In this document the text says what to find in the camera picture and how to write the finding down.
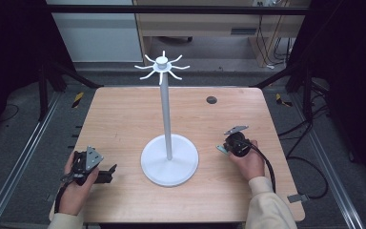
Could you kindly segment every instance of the white stand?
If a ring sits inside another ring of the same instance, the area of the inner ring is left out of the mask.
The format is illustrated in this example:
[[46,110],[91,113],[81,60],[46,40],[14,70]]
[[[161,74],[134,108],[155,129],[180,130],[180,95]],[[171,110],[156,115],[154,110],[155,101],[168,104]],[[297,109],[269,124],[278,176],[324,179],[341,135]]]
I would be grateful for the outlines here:
[[182,70],[189,66],[184,68],[172,66],[172,63],[179,60],[181,55],[170,62],[165,57],[165,52],[163,52],[163,56],[156,58],[156,61],[151,60],[147,55],[145,57],[153,62],[153,66],[135,67],[138,69],[153,68],[150,74],[140,79],[149,78],[155,72],[159,73],[165,134],[154,138],[147,144],[142,152],[141,166],[144,174],[152,182],[165,187],[174,187],[192,177],[198,166],[198,152],[195,146],[186,137],[171,133],[168,73],[181,80],[171,72],[171,68]]

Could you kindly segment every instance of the cable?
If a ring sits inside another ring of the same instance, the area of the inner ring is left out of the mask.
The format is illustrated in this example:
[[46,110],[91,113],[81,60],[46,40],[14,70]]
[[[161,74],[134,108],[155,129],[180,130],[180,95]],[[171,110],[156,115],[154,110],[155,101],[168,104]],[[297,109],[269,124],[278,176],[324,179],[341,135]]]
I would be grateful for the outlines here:
[[277,40],[275,41],[273,55],[274,55],[275,59],[284,60],[284,58],[280,58],[278,56],[278,55],[284,55],[284,54],[283,53],[277,53],[278,46],[280,45],[280,42],[281,42],[281,37],[278,37]]
[[68,185],[70,185],[73,181],[64,183],[64,185],[59,189],[58,194],[55,198],[55,205],[54,205],[54,213],[59,212],[59,205],[61,202],[61,198],[64,195],[65,190],[67,189]]
[[[263,56],[263,62],[265,64],[267,64],[266,62],[266,58],[272,63],[272,64],[269,64],[269,65],[277,65],[277,64],[282,64],[284,62],[274,62],[272,61],[270,58],[269,58],[269,54],[267,52],[267,46],[266,46],[266,42],[264,41],[264,36],[263,36],[263,31],[261,30],[261,23],[263,21],[263,15],[260,15],[259,16],[259,25],[258,25],[258,30],[257,30],[257,35],[256,35],[256,45],[261,53],[261,55]],[[264,45],[264,51],[266,52],[266,56],[263,54],[263,51],[260,49],[260,46],[258,44],[258,37],[259,37],[259,34],[261,35],[261,40],[263,41],[263,45]]]
[[20,109],[19,109],[18,106],[14,105],[14,104],[7,104],[7,107],[9,107],[9,106],[12,106],[12,107],[16,108],[16,112],[14,112],[14,114],[12,114],[11,116],[9,116],[5,119],[1,119],[0,122],[8,121],[9,119],[15,117],[19,113]]
[[325,182],[325,190],[323,191],[323,193],[322,194],[320,194],[320,195],[318,195],[318,196],[309,196],[308,195],[308,198],[310,198],[310,199],[319,199],[319,198],[323,198],[323,197],[325,197],[326,196],[326,194],[328,194],[328,191],[329,191],[329,183],[328,183],[328,179],[325,177],[325,175],[322,173],[322,171],[320,171],[319,170],[319,168],[317,168],[311,161],[309,161],[309,160],[306,160],[306,159],[304,159],[304,158],[302,158],[302,157],[299,157],[299,156],[289,156],[288,158],[287,158],[287,160],[300,160],[300,161],[303,161],[303,162],[305,162],[305,163],[307,163],[307,164],[309,164],[309,165],[311,165],[314,169],[316,169],[316,171],[322,176],[322,178],[323,178],[323,180],[324,180],[324,182]]
[[[316,98],[318,97],[321,97],[322,94],[317,94],[316,96],[314,96],[312,99],[311,99],[311,102],[313,102]],[[311,161],[307,160],[307,159],[304,159],[302,157],[299,157],[299,156],[291,156],[292,152],[294,151],[295,147],[299,144],[299,142],[302,140],[302,138],[308,134],[312,128],[313,128],[313,121],[314,119],[317,119],[319,118],[321,115],[325,114],[325,113],[321,113],[322,111],[325,111],[325,110],[328,110],[328,106],[325,104],[323,106],[321,106],[320,108],[318,108],[316,111],[313,112],[313,118],[311,120],[304,120],[302,121],[301,123],[299,123],[298,125],[296,125],[295,127],[293,127],[292,129],[290,129],[289,131],[286,131],[282,134],[280,134],[279,136],[281,135],[286,135],[294,130],[297,130],[299,129],[300,127],[302,127],[305,123],[309,123],[309,125],[307,126],[306,130],[304,131],[304,133],[300,136],[300,137],[293,137],[293,138],[287,138],[287,139],[297,139],[295,145],[292,147],[292,149],[289,151],[289,153],[285,156],[287,160],[299,160],[299,161],[302,161],[304,163],[307,163],[309,164],[310,166],[312,166],[323,178],[324,182],[325,182],[325,188],[324,188],[324,191],[322,194],[320,195],[317,195],[317,196],[309,196],[308,195],[308,198],[310,199],[319,199],[319,198],[323,198],[326,196],[326,194],[328,193],[328,190],[329,190],[329,183],[328,183],[328,180],[327,178],[325,177],[325,175],[323,174],[323,172],[317,168],[317,166],[315,166]]]
[[273,192],[275,192],[275,171],[273,170],[272,164],[255,145],[251,144],[251,148],[254,149],[256,152],[258,152],[263,157],[263,159],[266,161],[266,165],[267,165],[267,168],[269,169],[269,173],[270,173],[270,179],[271,179],[272,185],[273,185]]

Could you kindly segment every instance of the black strap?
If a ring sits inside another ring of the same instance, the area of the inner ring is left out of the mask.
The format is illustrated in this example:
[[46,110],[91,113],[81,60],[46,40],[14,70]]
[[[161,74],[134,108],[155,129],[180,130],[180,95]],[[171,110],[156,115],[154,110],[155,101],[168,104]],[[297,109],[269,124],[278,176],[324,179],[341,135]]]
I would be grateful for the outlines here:
[[64,192],[65,190],[67,189],[68,187],[68,183],[65,183],[64,186],[62,186],[59,191],[58,191],[58,194],[55,198],[55,206],[54,206],[54,213],[58,213],[59,211],[59,204],[61,202],[61,197],[62,195],[64,195]]

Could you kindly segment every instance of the wooden table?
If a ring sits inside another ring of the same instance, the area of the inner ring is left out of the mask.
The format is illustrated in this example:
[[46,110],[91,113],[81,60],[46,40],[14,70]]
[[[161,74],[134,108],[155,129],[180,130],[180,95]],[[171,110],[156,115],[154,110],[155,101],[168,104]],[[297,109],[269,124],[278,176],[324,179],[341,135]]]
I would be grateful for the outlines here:
[[[209,104],[208,96],[217,102]],[[91,145],[104,156],[99,165],[118,167],[110,184],[93,185],[85,206],[86,222],[240,222],[248,214],[250,188],[236,166],[215,146],[224,132],[249,125],[242,133],[257,139],[271,161],[277,193],[290,206],[295,220],[305,217],[296,194],[263,93],[253,88],[170,88],[172,133],[196,147],[195,174],[180,186],[160,187],[147,179],[140,157],[146,144],[163,135],[159,88],[101,88],[78,138],[75,150]]]

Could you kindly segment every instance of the metal bracket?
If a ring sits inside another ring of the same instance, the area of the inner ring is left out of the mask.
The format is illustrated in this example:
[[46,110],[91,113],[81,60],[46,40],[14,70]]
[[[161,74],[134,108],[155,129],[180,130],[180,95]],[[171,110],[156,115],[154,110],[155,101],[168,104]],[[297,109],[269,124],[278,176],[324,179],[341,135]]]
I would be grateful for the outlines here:
[[103,160],[103,156],[99,155],[99,153],[97,153],[95,149],[91,146],[88,146],[86,152],[87,153],[86,153],[85,169],[86,171],[89,171],[91,168],[94,168]]
[[288,201],[290,201],[290,203],[294,203],[294,202],[298,202],[298,201],[305,202],[305,201],[310,200],[308,198],[308,196],[306,196],[305,194],[303,194],[303,195],[295,194],[292,196],[287,196],[287,199],[288,199]]
[[227,131],[224,133],[224,135],[231,135],[231,134],[235,134],[237,132],[243,131],[248,129],[249,126],[235,126],[233,127],[231,130]]
[[230,153],[228,153],[228,151],[221,145],[217,145],[216,149],[218,149],[220,152],[222,152],[222,154],[228,156]]

